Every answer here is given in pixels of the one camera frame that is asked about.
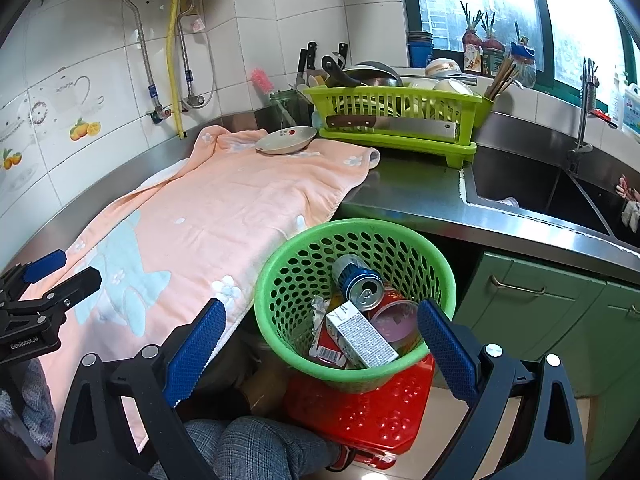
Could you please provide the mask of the grey gloved left hand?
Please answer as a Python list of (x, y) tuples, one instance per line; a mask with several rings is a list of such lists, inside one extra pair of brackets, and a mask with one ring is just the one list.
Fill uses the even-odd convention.
[(38, 359), (1, 371), (1, 426), (28, 448), (48, 452), (53, 443), (55, 410)]

